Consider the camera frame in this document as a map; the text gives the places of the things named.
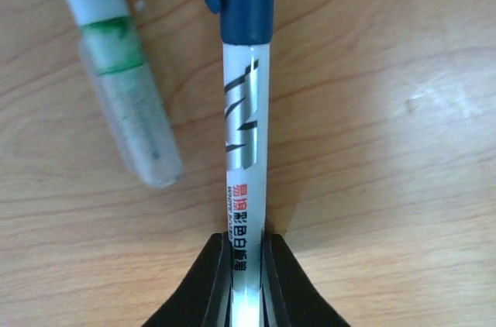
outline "metallic graphic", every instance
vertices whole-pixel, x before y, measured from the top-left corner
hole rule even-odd
[[[224,87],[227,169],[249,168],[257,161],[258,60]]]

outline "wood grain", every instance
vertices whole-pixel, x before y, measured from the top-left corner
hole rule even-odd
[[[129,0],[134,5],[139,0]],[[203,0],[139,30],[184,157],[130,175],[64,0],[0,0],[0,324],[138,326],[226,227]],[[496,322],[496,0],[276,0],[269,218],[353,325]]]

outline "marker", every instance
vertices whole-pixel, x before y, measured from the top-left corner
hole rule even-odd
[[[182,163],[126,0],[67,0],[80,52],[127,167],[163,188]]]
[[[270,41],[274,0],[205,0],[220,12],[226,99],[231,321],[264,325],[260,284],[267,200]]]

